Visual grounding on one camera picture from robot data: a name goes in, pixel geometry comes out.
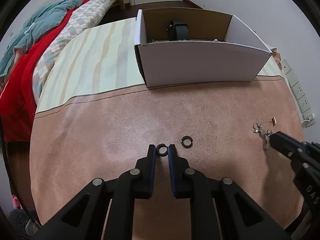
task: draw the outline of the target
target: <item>striped mat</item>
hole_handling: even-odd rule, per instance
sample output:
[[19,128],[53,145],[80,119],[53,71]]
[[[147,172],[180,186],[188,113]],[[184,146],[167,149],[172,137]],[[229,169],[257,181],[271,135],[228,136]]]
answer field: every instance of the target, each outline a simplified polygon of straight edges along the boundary
[[[143,84],[134,53],[135,18],[85,30],[60,53],[44,85],[37,113],[74,96]],[[284,77],[271,57],[258,75]]]

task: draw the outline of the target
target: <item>red blanket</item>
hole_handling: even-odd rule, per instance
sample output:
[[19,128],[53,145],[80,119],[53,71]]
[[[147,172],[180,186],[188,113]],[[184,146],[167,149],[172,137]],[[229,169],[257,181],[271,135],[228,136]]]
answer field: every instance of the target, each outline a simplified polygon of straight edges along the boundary
[[33,70],[44,51],[66,26],[75,9],[69,10],[59,26],[40,39],[20,58],[1,91],[0,115],[5,141],[30,141],[36,113],[36,102],[32,92]]

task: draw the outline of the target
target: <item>wooden floor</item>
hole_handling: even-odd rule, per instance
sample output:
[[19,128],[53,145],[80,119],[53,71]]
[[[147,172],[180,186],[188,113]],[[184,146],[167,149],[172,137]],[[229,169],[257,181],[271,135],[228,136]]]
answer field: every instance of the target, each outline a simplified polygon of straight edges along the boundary
[[[198,6],[185,1],[153,2],[134,6],[126,5],[126,7],[127,8],[124,10],[121,10],[120,6],[110,8],[99,25],[136,17],[139,9],[165,7],[199,8]],[[8,160],[15,186],[17,187],[22,201],[27,208],[34,209],[35,204],[30,188],[29,149],[30,143],[28,142],[8,143]]]
[[143,9],[165,8],[165,7],[199,8],[197,5],[193,5],[185,1],[143,3],[143,4],[129,6],[124,10],[121,10],[120,6],[114,6],[107,11],[107,13],[102,18],[99,25],[136,17],[139,9],[143,10]]
[[14,184],[28,209],[34,209],[29,170],[29,142],[8,143],[8,162]]

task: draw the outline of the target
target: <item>teal blanket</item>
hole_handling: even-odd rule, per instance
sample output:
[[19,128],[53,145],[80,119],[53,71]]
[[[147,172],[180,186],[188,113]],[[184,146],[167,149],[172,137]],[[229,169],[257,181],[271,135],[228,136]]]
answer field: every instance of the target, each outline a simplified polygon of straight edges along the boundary
[[11,40],[0,62],[0,77],[5,76],[13,63],[13,50],[22,49],[28,52],[33,44],[37,43],[52,28],[58,26],[67,11],[79,7],[83,0],[61,0],[49,3],[39,8],[28,19],[22,30]]

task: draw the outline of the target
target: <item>cable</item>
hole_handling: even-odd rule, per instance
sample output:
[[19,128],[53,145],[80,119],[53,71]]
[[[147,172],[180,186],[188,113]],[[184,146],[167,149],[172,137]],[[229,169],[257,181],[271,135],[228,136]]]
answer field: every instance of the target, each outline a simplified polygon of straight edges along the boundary
[[9,162],[8,162],[8,154],[7,154],[7,147],[6,147],[6,144],[5,144],[5,141],[4,141],[4,130],[3,130],[3,124],[2,124],[2,118],[0,116],[0,143],[1,143],[1,150],[2,150],[2,155],[3,155],[3,159],[4,159],[4,166],[5,166],[5,169],[7,171],[7,175],[8,175],[8,178],[9,178],[9,183],[10,183],[10,186],[12,188],[12,190],[14,191],[20,205],[22,206],[23,210],[25,211],[25,213],[28,215],[28,217],[30,218],[30,220],[36,224],[36,225],[39,225],[41,226],[41,223],[40,221],[36,221],[33,216],[30,214],[29,210],[26,208],[26,206],[24,205],[18,191],[17,191],[17,188],[13,182],[13,178],[12,178],[12,174],[10,172],[10,168],[9,168]]
[[301,123],[304,123],[304,122],[311,122],[311,117],[307,118],[306,120],[303,120]]

